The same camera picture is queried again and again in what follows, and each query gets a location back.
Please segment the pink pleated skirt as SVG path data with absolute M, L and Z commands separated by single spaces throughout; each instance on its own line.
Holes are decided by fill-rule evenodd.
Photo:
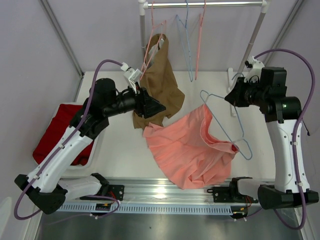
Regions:
M 143 137 L 163 174 L 181 189 L 223 183 L 231 174 L 235 144 L 209 132 L 213 116 L 203 104 L 168 126 L 150 123 Z

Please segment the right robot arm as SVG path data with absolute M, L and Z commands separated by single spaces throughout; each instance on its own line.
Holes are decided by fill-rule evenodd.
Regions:
M 301 149 L 302 113 L 300 100 L 287 96 L 287 71 L 283 67 L 248 66 L 245 77 L 238 77 L 224 98 L 234 107 L 257 106 L 264 115 L 275 159 L 273 185 L 253 179 L 239 180 L 228 189 L 228 196 L 239 202 L 246 195 L 257 198 L 265 210 L 297 208 L 314 204 L 319 194 L 310 189 Z

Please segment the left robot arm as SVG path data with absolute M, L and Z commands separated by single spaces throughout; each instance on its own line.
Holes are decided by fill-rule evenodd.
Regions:
M 49 215 L 65 201 L 109 200 L 109 182 L 99 173 L 64 181 L 63 173 L 76 157 L 109 126 L 109 118 L 134 111 L 145 119 L 166 110 L 157 99 L 137 83 L 122 92 L 110 78 L 100 78 L 90 89 L 82 108 L 74 115 L 56 146 L 29 174 L 19 174 L 14 182 L 40 211 Z

